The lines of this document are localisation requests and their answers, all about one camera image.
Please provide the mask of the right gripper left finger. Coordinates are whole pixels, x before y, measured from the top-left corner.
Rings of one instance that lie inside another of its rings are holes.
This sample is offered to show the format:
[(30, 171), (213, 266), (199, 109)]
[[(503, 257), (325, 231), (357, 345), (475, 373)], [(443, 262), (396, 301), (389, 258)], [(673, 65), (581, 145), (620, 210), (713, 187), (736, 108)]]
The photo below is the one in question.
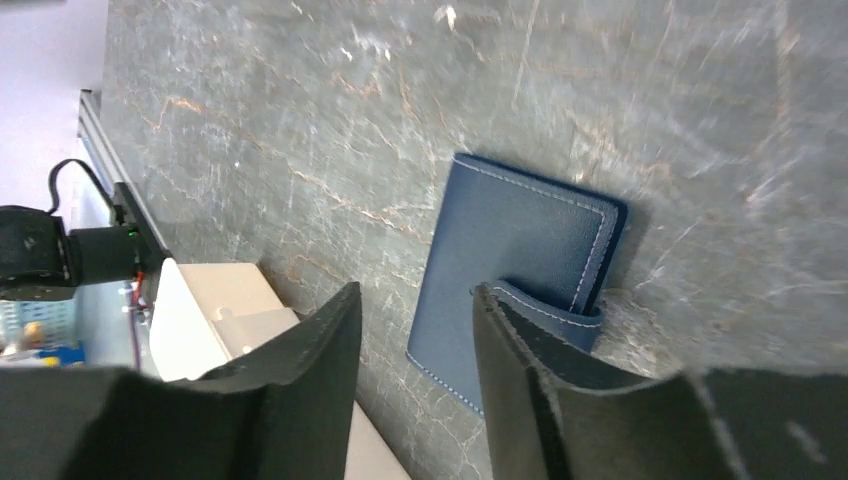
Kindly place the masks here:
[(117, 367), (5, 368), (5, 479), (340, 479), (362, 334), (351, 282), (195, 380)]

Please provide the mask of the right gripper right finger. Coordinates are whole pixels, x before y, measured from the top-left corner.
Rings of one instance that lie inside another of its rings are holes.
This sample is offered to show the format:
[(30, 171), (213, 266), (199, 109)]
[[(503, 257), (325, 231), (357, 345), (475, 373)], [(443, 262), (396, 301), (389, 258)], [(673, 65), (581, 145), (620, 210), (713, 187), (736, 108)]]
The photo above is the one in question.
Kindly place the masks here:
[(497, 479), (843, 479), (847, 370), (701, 367), (650, 379), (536, 325), (487, 284), (473, 330)]

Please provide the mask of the white plastic tray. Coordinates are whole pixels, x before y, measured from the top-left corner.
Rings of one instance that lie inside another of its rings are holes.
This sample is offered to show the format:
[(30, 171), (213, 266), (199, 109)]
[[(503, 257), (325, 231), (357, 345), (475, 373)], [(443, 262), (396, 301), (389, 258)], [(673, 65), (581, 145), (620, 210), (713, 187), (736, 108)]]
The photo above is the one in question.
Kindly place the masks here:
[(163, 262), (149, 333), (161, 379), (195, 380), (299, 322), (252, 263)]

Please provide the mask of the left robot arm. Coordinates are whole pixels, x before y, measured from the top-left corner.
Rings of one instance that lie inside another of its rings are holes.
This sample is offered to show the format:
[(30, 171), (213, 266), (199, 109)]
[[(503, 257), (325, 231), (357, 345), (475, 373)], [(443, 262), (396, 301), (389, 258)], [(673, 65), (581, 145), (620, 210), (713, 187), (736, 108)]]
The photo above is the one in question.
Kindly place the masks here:
[[(111, 214), (106, 227), (68, 231), (57, 215), (58, 176), (78, 164)], [(124, 182), (108, 193), (85, 162), (65, 159), (48, 176), (47, 211), (18, 205), (1, 208), (1, 299), (64, 301), (81, 286), (117, 281), (139, 283), (136, 297), (155, 300), (156, 281), (170, 252)]]

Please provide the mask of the navy blue card holder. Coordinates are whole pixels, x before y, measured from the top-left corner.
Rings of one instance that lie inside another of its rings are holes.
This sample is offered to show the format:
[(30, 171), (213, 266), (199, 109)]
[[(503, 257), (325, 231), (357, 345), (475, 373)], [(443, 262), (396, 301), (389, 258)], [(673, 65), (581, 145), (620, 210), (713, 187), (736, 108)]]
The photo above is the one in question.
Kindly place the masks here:
[(590, 352), (597, 301), (628, 221), (625, 201), (459, 153), (452, 162), (407, 355), (476, 413), (483, 410), (472, 298), (495, 296), (543, 329)]

